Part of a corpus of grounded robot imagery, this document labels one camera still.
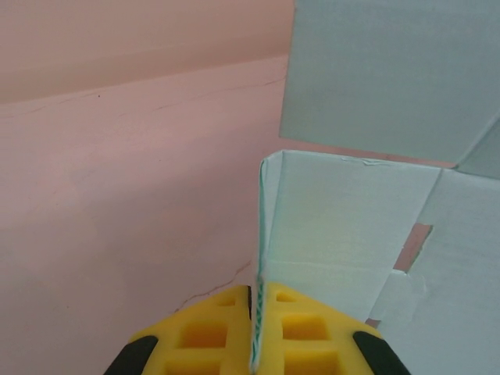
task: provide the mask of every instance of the light blue cardboard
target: light blue cardboard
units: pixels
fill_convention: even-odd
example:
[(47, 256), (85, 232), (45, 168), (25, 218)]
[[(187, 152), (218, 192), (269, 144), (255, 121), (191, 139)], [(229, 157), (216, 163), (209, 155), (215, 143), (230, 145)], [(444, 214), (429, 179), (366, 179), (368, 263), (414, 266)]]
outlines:
[[(458, 166), (270, 156), (261, 287), (278, 281), (379, 320), (413, 374), (498, 373), (500, 2), (296, 7), (282, 135)], [(415, 223), (432, 231), (411, 268), (393, 270)], [(253, 368), (260, 345), (254, 335)]]

